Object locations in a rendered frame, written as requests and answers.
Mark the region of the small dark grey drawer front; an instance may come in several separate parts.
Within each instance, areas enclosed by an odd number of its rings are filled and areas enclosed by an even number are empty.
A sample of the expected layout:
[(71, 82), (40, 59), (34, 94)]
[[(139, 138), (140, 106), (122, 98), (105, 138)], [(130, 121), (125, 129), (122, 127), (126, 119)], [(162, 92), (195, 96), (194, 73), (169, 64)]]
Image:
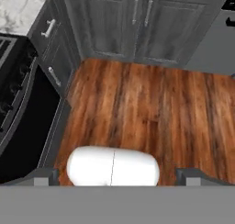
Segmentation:
[[(52, 19), (56, 20), (56, 25), (50, 36), (46, 39), (40, 33), (47, 30), (47, 21)], [(42, 54), (47, 49), (60, 24), (61, 20), (55, 0), (46, 0), (28, 33), (28, 37), (35, 46), (38, 54)]]

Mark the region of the black stove knob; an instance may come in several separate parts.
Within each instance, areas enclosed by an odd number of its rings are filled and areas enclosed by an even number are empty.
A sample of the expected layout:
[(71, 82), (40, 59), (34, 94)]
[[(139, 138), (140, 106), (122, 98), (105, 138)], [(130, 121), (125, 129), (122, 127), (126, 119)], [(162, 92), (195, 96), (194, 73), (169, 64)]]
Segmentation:
[(34, 47), (27, 48), (27, 57), (29, 59), (34, 59), (37, 56), (38, 56), (38, 52), (36, 51), (36, 49)]
[(18, 83), (11, 83), (9, 85), (9, 90), (12, 95), (16, 95), (18, 91), (22, 89), (22, 85)]
[(0, 102), (0, 112), (4, 115), (7, 114), (9, 110), (12, 110), (13, 107), (6, 102)]
[(21, 64), (19, 66), (19, 76), (21, 78), (24, 78), (27, 73), (30, 72), (30, 67), (27, 66), (26, 64)]

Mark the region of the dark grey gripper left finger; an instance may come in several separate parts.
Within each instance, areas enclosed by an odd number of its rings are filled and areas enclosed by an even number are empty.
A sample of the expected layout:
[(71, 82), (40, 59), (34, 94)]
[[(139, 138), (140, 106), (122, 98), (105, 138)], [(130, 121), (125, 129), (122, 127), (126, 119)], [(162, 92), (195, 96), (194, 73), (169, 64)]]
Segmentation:
[(53, 168), (37, 168), (25, 177), (3, 183), (6, 185), (20, 186), (55, 186), (59, 185), (59, 170)]

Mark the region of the dark grey cupboard door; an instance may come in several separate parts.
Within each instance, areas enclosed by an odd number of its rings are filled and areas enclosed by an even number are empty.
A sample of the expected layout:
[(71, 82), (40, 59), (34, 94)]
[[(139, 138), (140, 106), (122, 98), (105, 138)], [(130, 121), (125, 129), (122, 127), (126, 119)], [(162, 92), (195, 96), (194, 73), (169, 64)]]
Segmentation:
[(144, 26), (143, 2), (135, 61), (176, 67), (186, 63), (207, 33), (225, 0), (153, 0)]
[(132, 25), (134, 0), (80, 0), (84, 17), (87, 55), (92, 58), (130, 62), (140, 17)]

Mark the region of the white rounded cylinder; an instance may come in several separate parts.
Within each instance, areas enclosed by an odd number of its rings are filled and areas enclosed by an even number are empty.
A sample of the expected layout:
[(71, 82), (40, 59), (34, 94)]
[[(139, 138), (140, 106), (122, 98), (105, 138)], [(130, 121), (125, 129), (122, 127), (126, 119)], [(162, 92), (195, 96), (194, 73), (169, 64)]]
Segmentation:
[(145, 152), (83, 146), (70, 154), (66, 172), (75, 186), (156, 186), (160, 168)]

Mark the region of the tall dark grey drawer front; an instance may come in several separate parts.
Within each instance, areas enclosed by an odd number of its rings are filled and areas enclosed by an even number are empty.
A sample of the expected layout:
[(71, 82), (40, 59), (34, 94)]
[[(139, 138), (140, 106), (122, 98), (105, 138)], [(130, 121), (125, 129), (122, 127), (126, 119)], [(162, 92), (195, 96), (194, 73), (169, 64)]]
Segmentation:
[[(45, 71), (58, 93), (62, 96), (67, 96), (75, 72), (76, 61), (63, 26), (59, 26), (55, 32), (48, 48), (42, 56), (42, 60), (45, 65)], [(62, 83), (61, 86), (56, 85), (48, 71), (49, 67), (53, 68), (56, 76)]]

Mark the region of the black stove with oven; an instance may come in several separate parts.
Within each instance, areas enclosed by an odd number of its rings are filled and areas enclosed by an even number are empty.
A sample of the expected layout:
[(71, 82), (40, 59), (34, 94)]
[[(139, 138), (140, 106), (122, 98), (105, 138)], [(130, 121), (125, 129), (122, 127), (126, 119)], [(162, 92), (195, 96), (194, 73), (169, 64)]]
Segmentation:
[[(28, 47), (34, 46), (27, 37), (0, 33), (0, 102), (13, 107), (6, 115), (0, 112), (0, 155), (17, 129), (30, 97), (36, 70), (41, 68), (38, 56), (34, 59), (27, 57)], [(24, 78), (19, 76), (21, 64), (30, 67)], [(9, 90), (11, 83), (22, 85), (16, 95)]]

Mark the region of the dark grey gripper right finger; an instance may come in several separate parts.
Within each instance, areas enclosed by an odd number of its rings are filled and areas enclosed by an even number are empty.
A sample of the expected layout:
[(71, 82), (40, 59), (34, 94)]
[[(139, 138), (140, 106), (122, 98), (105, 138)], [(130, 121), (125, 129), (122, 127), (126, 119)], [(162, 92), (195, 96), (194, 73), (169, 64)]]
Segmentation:
[(177, 185), (185, 186), (214, 186), (225, 185), (234, 186), (234, 184), (211, 177), (198, 168), (176, 168), (175, 177)]

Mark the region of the black oven door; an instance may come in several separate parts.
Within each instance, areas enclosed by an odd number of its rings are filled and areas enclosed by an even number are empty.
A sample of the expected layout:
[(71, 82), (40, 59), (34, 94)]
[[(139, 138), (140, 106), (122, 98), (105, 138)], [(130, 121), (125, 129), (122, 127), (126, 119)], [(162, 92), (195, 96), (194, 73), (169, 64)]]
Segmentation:
[(60, 99), (38, 67), (24, 114), (0, 155), (0, 184), (24, 177), (38, 167)]

